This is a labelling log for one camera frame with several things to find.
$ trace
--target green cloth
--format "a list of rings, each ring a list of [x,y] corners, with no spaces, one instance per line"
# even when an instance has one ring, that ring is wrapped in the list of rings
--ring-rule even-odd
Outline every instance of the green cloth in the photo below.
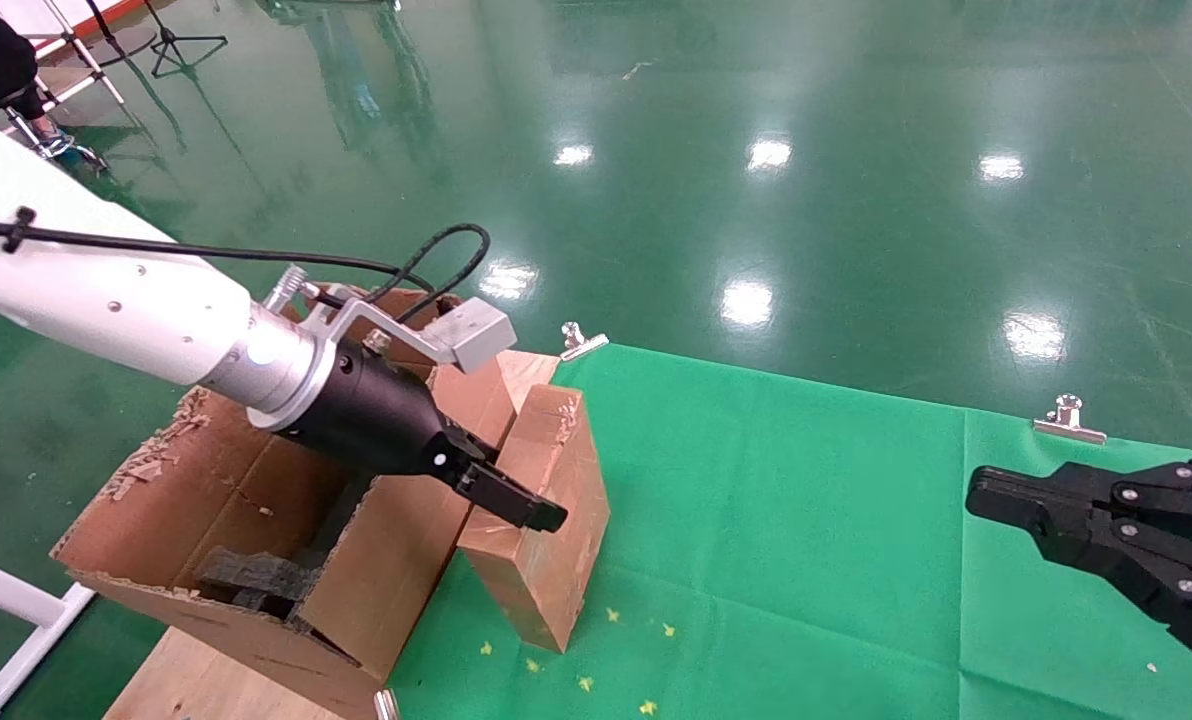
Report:
[[[977,465],[1192,452],[620,346],[555,383],[586,393],[613,513],[569,652],[520,643],[455,555],[392,674],[405,716],[1192,719],[1162,625],[963,509]]]

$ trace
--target black cable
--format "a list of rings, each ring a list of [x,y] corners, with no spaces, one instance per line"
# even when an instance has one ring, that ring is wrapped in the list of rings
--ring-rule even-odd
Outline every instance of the black cable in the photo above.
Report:
[[[358,268],[361,271],[372,271],[375,273],[395,275],[395,279],[389,281],[391,287],[395,287],[396,284],[399,284],[401,281],[414,283],[416,286],[428,292],[428,296],[424,296],[424,300],[426,297],[432,297],[432,293],[439,294],[440,292],[443,292],[443,290],[436,291],[432,287],[430,283],[424,281],[423,278],[414,273],[410,273],[409,269],[401,269],[396,268],[393,265],[375,263],[373,260],[362,260],[359,257],[322,255],[319,252],[241,250],[234,249],[234,247],[186,246],[186,243],[135,240],[131,237],[111,237],[103,236],[103,234],[55,231],[55,229],[26,225],[21,221],[19,223],[0,223],[0,237],[10,238],[10,243],[21,242],[24,240],[38,240],[44,242],[57,242],[61,246],[103,247],[103,249],[108,250],[157,252],[162,255],[234,257],[237,260],[277,261],[278,263],[283,261],[283,263],[339,265],[343,266],[343,268]],[[335,299],[330,299],[330,297],[323,293],[319,299],[331,306],[343,306],[341,302],[335,302]]]
[[[482,260],[485,260],[485,256],[490,252],[490,232],[488,232],[485,228],[482,228],[482,225],[472,223],[462,223],[462,224],[451,225],[446,229],[442,229],[441,232],[433,234],[430,240],[424,242],[423,246],[418,248],[418,252],[415,252],[412,257],[410,257],[409,261],[404,263],[404,266],[401,266],[401,272],[412,271],[414,266],[418,265],[418,262],[427,255],[428,252],[432,250],[433,247],[436,247],[436,244],[440,243],[440,241],[445,240],[446,237],[449,237],[452,234],[455,232],[476,232],[477,236],[480,236],[482,238],[480,247],[477,247],[476,252],[473,252],[472,254],[472,257],[467,261],[466,265],[462,266],[462,269],[459,269],[459,272],[454,273],[454,277],[452,277],[445,284],[441,284],[441,286],[436,287],[436,290],[433,290],[427,294],[424,294],[421,300],[416,302],[416,304],[405,310],[404,314],[396,315],[396,322],[404,323],[408,319],[412,318],[414,315],[421,314],[423,308],[432,305],[433,302],[440,299],[440,296],[454,290],[454,287],[458,286],[459,283],[465,281],[465,279],[467,279],[468,275],[471,275],[472,272],[476,271],[477,266],[482,263]],[[392,281],[389,284],[391,287],[395,287],[396,285],[395,278],[392,278]],[[375,296],[381,297],[381,292],[386,292],[387,290],[391,290],[391,287],[387,286],[380,287],[375,292],[370,293],[370,297],[375,297]]]
[[[396,286],[399,286],[401,279],[404,275],[412,273],[414,268],[417,268],[418,263],[422,263],[423,257],[427,256],[428,252],[432,252],[433,247],[440,246],[441,241],[445,241],[445,238],[448,238],[449,236],[453,236],[453,234],[459,234],[459,232],[476,232],[478,234],[478,236],[482,236],[480,249],[474,252],[472,259],[468,260],[468,263],[464,265],[462,269],[460,269],[458,274],[454,274],[454,278],[451,278],[451,280],[446,283],[443,286],[441,286],[439,291],[432,288],[424,288],[428,291],[427,296],[423,296],[422,300],[418,300],[416,305],[414,305],[409,310],[405,310],[404,314],[401,314],[396,319],[403,323],[405,322],[405,319],[409,319],[415,314],[417,314],[418,310],[422,310],[423,308],[432,305],[432,303],[436,300],[437,297],[440,297],[445,292],[448,292],[451,288],[457,286],[457,284],[462,283],[464,279],[467,279],[467,277],[472,274],[472,271],[476,269],[476,266],[480,265],[482,260],[485,259],[488,252],[490,252],[490,232],[488,232],[485,228],[482,228],[482,225],[476,225],[472,223],[460,223],[442,229],[442,231],[440,232],[433,234],[433,236],[427,238],[427,242],[424,242],[422,247],[420,247],[416,252],[414,252],[412,255],[409,256],[409,260],[405,260],[405,263],[401,266],[398,274],[392,277],[390,281],[386,281],[384,286],[377,288],[370,294],[366,294],[364,297],[364,300],[368,302],[370,304],[375,304],[375,302],[380,300],[383,296],[395,290]]]

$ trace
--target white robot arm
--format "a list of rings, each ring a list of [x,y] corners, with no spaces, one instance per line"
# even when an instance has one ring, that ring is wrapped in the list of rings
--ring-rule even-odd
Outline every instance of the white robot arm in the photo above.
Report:
[[[164,246],[129,249],[139,241]],[[564,523],[563,507],[501,473],[496,451],[446,418],[426,384],[344,339],[365,318],[436,364],[473,370],[515,342],[499,310],[472,299],[416,333],[347,287],[319,291],[294,266],[259,304],[207,261],[172,252],[190,249],[0,134],[1,315],[167,381],[211,387],[249,406],[257,428],[341,461],[433,474],[519,527]],[[296,324],[280,311],[299,293],[319,302]]]

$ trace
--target glossy floor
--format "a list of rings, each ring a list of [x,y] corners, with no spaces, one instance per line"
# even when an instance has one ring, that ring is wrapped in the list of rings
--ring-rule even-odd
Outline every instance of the glossy floor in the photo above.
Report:
[[[1013,415],[1076,392],[1192,447],[1192,1],[401,2],[167,6],[230,44],[113,68],[130,117],[79,97],[89,185],[225,246],[399,261],[482,223],[464,291],[527,350],[577,319]],[[0,565],[61,591],[49,544],[178,395],[0,319]],[[8,716],[98,716],[149,637],[101,607]]]

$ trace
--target shoe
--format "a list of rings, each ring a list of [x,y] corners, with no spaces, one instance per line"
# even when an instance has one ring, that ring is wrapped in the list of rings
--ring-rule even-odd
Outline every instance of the shoe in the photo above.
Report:
[[[64,154],[70,150],[76,144],[76,138],[67,135],[66,132],[58,131],[57,135],[51,135],[41,138],[41,147],[38,153],[45,160],[56,159],[58,155]]]

